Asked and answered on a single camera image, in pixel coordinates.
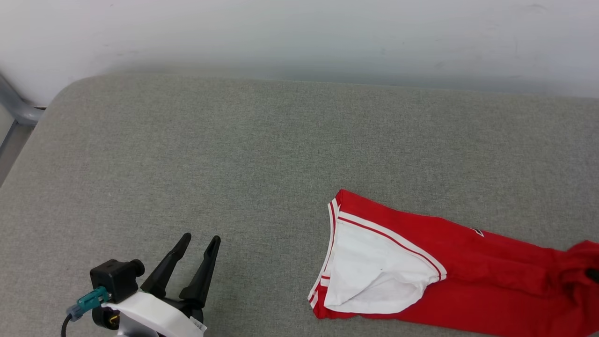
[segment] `gray upholstered bench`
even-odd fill
[[[599,241],[599,101],[121,75],[62,91],[0,188],[0,331],[57,336],[89,270],[148,270],[189,231],[176,297],[222,238],[207,336],[462,336],[315,319],[345,188],[541,246]],[[89,316],[69,336],[110,336]]]

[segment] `cable connector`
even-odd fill
[[[83,316],[87,311],[97,308],[102,305],[102,302],[108,302],[110,294],[104,287],[98,287],[92,290],[87,295],[77,300],[77,304],[69,307],[66,310],[67,314],[71,314],[71,322],[75,322]]]

